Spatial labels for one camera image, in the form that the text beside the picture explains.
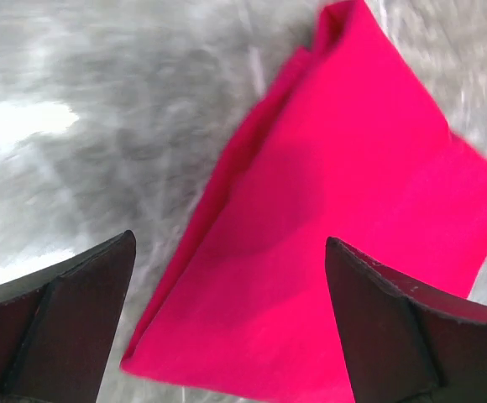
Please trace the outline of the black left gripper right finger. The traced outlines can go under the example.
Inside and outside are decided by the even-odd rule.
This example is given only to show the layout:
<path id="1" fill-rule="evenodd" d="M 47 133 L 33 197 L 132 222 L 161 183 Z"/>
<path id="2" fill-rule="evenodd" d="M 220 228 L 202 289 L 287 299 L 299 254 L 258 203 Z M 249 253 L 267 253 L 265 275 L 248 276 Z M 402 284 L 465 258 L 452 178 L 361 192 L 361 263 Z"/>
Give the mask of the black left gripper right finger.
<path id="1" fill-rule="evenodd" d="M 339 238 L 327 241 L 325 267 L 357 402 L 487 402 L 487 306 Z"/>

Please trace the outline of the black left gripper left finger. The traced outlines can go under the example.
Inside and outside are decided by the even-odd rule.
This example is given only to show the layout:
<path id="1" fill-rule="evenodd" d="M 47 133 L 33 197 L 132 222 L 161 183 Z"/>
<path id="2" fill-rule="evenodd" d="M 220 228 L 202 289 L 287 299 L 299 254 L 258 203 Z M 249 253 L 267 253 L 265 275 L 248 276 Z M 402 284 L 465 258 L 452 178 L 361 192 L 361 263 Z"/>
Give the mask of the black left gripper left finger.
<path id="1" fill-rule="evenodd" d="M 134 269 L 125 231 L 0 285 L 0 402 L 94 402 Z"/>

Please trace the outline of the bright red t shirt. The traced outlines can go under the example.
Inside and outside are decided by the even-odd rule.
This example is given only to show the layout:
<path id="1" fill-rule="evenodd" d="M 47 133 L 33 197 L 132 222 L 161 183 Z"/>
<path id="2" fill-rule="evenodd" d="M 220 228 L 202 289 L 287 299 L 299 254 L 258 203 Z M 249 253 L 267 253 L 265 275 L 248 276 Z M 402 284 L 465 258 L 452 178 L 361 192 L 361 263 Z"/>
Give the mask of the bright red t shirt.
<path id="1" fill-rule="evenodd" d="M 352 401 L 330 237 L 461 297 L 487 256 L 487 160 L 362 1 L 321 11 L 312 47 L 229 141 L 123 371 L 268 402 Z"/>

